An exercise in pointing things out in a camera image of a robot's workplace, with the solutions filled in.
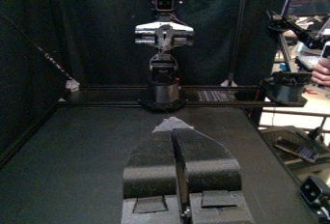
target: black curtain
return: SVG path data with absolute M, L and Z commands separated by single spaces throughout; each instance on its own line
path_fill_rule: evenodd
M 228 78 L 239 0 L 181 0 L 176 15 L 195 28 L 195 45 L 173 49 L 181 84 Z M 245 0 L 233 80 L 268 76 L 275 38 L 265 9 L 284 0 Z M 136 25 L 155 20 L 148 0 L 0 0 L 0 151 L 62 95 L 65 77 L 25 35 L 82 84 L 145 84 L 155 49 L 133 43 Z
M 54 104 L 65 81 L 10 21 L 61 63 L 49 0 L 0 0 L 0 152 Z
M 192 47 L 173 49 L 181 84 L 220 84 L 228 78 L 239 0 L 181 0 L 176 14 L 195 28 Z M 265 9 L 284 0 L 245 0 L 237 44 L 237 84 L 268 76 L 275 40 Z M 149 23 L 148 0 L 57 0 L 70 51 L 70 68 L 84 84 L 145 84 L 152 47 L 133 43 L 133 27 Z

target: desk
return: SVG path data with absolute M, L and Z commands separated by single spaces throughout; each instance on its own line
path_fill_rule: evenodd
M 299 186 L 239 109 L 184 108 L 172 116 L 237 159 L 255 224 L 316 223 Z M 0 222 L 120 223 L 128 155 L 167 117 L 139 107 L 58 107 L 0 172 Z
M 260 119 L 260 127 L 295 126 L 311 130 L 322 125 L 326 131 L 324 141 L 330 141 L 330 95 L 328 89 L 307 85 L 303 98 L 304 107 L 265 107 Z

